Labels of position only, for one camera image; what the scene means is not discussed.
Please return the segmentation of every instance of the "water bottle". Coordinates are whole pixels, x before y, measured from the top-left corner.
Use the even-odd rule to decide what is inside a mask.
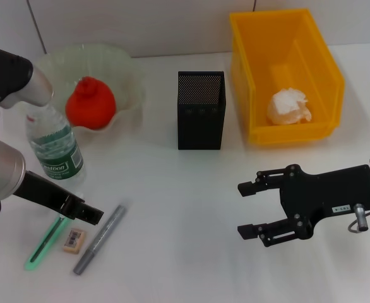
[[[46,175],[74,192],[85,179],[83,157],[67,119],[53,106],[28,106],[27,137]]]

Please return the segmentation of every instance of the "gray marker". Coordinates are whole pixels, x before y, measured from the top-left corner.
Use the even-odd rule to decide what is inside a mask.
[[[83,273],[87,265],[90,264],[91,260],[98,253],[102,245],[104,245],[104,243],[106,242],[112,231],[115,229],[116,225],[121,221],[125,213],[126,208],[122,205],[119,205],[115,209],[113,214],[109,217],[108,221],[106,221],[105,225],[95,236],[90,246],[84,252],[83,256],[81,257],[77,265],[74,267],[73,272],[76,275],[80,275]]]

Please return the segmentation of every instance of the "yellow bin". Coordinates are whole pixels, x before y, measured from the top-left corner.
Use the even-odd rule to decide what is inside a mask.
[[[248,140],[259,145],[318,140],[339,125],[344,81],[308,9],[232,13],[231,77]],[[306,94],[311,122],[276,126],[271,97]]]

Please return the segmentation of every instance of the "black mesh container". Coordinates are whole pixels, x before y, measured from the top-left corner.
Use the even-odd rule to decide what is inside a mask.
[[[178,72],[179,150],[219,150],[224,113],[222,71]]]

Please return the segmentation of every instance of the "red ball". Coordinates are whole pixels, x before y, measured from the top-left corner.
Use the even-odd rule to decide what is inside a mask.
[[[102,81],[83,77],[66,104],[66,116],[74,126],[106,127],[116,113],[115,97]]]

